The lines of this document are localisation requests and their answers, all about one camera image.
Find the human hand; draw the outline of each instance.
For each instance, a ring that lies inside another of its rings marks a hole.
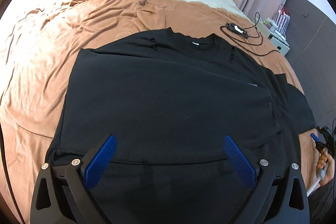
[[[329,181],[331,181],[334,178],[334,174],[335,174],[335,161],[332,158],[332,156],[328,153],[325,153],[325,150],[323,149],[321,151],[321,156],[319,157],[319,160],[317,161],[316,173],[320,169],[322,169],[323,167],[325,167],[327,165],[327,163],[326,163],[327,160],[328,160],[328,163],[329,163],[329,167],[328,167],[328,170],[325,174],[324,179],[322,181],[320,181],[321,186],[324,186]]]

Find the orange blanket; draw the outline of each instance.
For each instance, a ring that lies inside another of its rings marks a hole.
[[[31,10],[18,20],[12,34],[0,45],[0,122],[11,183],[26,223],[35,180],[54,136],[79,49],[97,48],[133,33],[168,27],[196,38],[215,33],[237,46],[220,31],[226,22],[252,25],[225,10],[177,0],[64,0],[43,10]],[[258,44],[260,39],[251,38],[249,42]],[[261,46],[245,47],[259,54],[274,49],[266,37]],[[250,55],[274,73],[286,73],[288,82],[302,91],[280,53]],[[309,138],[305,143],[306,150],[314,149]],[[0,192],[16,214],[2,172]]]

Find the black t-shirt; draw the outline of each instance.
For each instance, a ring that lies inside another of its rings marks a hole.
[[[80,50],[46,160],[66,165],[114,134],[115,155],[91,189],[112,223],[228,223],[249,190],[224,137],[270,164],[300,165],[298,134],[314,123],[285,75],[222,38],[152,30]]]

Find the metal bolt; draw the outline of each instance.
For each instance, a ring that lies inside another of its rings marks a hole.
[[[79,159],[74,159],[74,160],[71,162],[71,164],[74,165],[74,166],[76,166],[76,165],[78,165],[78,164],[80,164],[80,163],[81,163],[81,160],[79,160]]]
[[[295,170],[298,170],[299,166],[296,163],[293,163],[292,168],[295,169]]]
[[[49,164],[45,163],[45,164],[42,164],[41,168],[43,170],[46,170],[47,168],[49,167]]]
[[[267,165],[268,165],[268,161],[267,161],[267,160],[261,160],[261,161],[260,161],[260,164],[261,164],[262,166],[267,166]]]

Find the blue gripper pad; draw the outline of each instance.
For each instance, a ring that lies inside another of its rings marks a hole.
[[[97,186],[116,149],[117,140],[111,135],[85,169],[84,186],[86,189]]]
[[[253,189],[256,186],[256,171],[229,135],[224,138],[223,148],[241,182]]]

